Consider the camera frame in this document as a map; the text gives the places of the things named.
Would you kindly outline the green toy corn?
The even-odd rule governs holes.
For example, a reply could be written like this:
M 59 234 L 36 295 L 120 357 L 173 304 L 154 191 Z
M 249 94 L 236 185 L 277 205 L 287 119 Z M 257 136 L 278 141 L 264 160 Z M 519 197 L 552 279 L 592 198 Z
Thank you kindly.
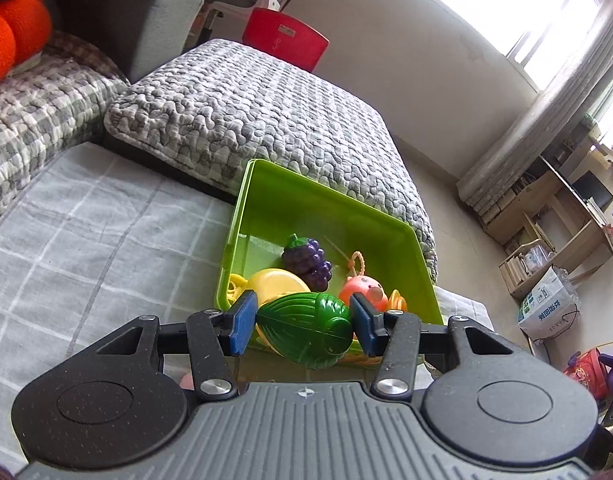
M 349 308 L 328 292 L 295 292 L 267 302 L 256 325 L 278 354 L 310 370 L 337 364 L 354 335 Z

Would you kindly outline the pink pig toy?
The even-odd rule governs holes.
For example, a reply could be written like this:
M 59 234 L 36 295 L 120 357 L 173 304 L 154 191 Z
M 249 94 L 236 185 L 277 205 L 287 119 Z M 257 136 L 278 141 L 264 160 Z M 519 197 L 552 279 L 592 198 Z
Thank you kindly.
M 378 311 L 387 309 L 387 295 L 382 285 L 366 274 L 366 262 L 361 252 L 353 252 L 347 260 L 347 275 L 338 298 L 349 306 L 353 294 L 362 294 Z

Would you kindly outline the yellow toy fruit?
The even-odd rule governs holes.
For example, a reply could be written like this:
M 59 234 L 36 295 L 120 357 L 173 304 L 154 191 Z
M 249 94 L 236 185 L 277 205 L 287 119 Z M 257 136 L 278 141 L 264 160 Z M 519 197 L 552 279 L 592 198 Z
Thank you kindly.
M 267 268 L 251 275 L 251 278 L 232 273 L 229 275 L 226 299 L 229 307 L 246 291 L 253 290 L 258 295 L 258 306 L 297 292 L 309 292 L 302 278 L 284 269 Z

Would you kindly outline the purple toy grapes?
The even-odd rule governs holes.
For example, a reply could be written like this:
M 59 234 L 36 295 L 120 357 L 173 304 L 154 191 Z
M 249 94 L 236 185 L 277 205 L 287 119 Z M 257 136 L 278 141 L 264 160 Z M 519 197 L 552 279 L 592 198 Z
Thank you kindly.
M 282 251 L 282 265 L 296 274 L 312 292 L 326 292 L 332 278 L 332 266 L 314 238 L 293 233 Z

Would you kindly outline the green plastic box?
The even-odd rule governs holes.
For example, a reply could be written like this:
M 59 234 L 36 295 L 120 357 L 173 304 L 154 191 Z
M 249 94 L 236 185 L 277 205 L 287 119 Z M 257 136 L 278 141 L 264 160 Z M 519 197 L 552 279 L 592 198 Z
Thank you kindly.
M 244 278 L 267 268 L 284 269 L 282 251 L 288 238 L 314 238 L 332 266 L 328 294 L 338 298 L 347 275 L 347 260 L 361 252 L 366 274 L 383 287 L 387 299 L 397 289 L 407 313 L 428 324 L 443 322 L 418 238 L 408 224 L 262 159 L 248 162 L 223 252 L 218 309 L 227 311 L 229 275 Z M 258 326 L 249 344 L 276 352 Z M 373 364 L 355 333 L 339 362 Z

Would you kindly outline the grey checked bed sheet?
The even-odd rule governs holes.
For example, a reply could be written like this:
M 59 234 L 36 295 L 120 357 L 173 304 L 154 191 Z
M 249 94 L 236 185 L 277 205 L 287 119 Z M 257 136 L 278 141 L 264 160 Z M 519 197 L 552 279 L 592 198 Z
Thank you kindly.
M 26 464 L 17 393 L 142 314 L 215 304 L 234 208 L 99 145 L 54 159 L 0 217 L 0 464 Z

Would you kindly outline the cardboard box on floor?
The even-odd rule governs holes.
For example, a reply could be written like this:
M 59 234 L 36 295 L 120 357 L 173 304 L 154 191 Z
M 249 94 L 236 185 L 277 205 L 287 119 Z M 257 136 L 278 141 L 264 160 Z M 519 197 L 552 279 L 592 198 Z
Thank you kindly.
M 553 339 L 579 315 L 579 295 L 568 273 L 551 266 L 520 304 L 518 325 L 530 339 Z

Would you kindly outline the red toy on floor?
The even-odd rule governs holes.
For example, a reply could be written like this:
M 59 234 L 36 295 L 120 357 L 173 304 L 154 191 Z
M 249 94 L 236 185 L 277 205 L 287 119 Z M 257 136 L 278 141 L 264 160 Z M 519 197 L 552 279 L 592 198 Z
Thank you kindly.
M 598 348 L 576 352 L 563 372 L 586 388 L 596 401 L 613 395 L 613 354 Z

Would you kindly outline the wooden desk shelf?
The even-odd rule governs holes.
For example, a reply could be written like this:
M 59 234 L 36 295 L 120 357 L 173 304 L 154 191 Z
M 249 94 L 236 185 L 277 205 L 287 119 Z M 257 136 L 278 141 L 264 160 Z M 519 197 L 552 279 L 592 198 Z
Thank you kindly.
M 598 135 L 592 128 L 579 144 L 561 144 L 558 156 L 538 157 L 479 217 L 507 252 L 499 270 L 515 300 L 552 266 L 579 283 L 612 257 L 613 151 Z

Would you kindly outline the grey knitted cushion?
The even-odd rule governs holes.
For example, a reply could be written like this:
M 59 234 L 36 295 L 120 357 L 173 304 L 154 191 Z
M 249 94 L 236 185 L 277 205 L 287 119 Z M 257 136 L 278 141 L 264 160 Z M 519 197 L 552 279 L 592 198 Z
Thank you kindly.
M 250 160 L 308 177 L 408 223 L 439 275 L 428 212 L 382 116 L 306 70 L 213 39 L 131 84 L 109 106 L 109 136 L 237 194 Z

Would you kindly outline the grey patterned sofa cover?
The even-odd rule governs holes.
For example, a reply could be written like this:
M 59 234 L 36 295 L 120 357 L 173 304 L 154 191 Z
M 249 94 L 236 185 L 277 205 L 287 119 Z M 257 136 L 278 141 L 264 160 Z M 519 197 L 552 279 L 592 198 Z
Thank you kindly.
M 0 217 L 56 156 L 101 135 L 127 88 L 108 55 L 65 32 L 34 66 L 0 82 Z

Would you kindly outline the grey curtain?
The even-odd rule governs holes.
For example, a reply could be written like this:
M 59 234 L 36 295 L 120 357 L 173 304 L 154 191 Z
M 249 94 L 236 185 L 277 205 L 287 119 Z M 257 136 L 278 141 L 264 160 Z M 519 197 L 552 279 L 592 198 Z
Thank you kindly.
M 583 42 L 564 69 L 458 181 L 459 198 L 485 214 L 556 139 L 613 67 L 613 0 L 602 3 Z

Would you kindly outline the red plastic chair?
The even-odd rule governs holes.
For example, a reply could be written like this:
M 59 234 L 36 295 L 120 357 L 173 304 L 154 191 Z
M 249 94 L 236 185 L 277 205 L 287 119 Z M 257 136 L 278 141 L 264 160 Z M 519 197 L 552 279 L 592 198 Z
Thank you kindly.
M 329 40 L 308 24 L 271 9 L 254 8 L 242 43 L 312 72 L 329 47 Z

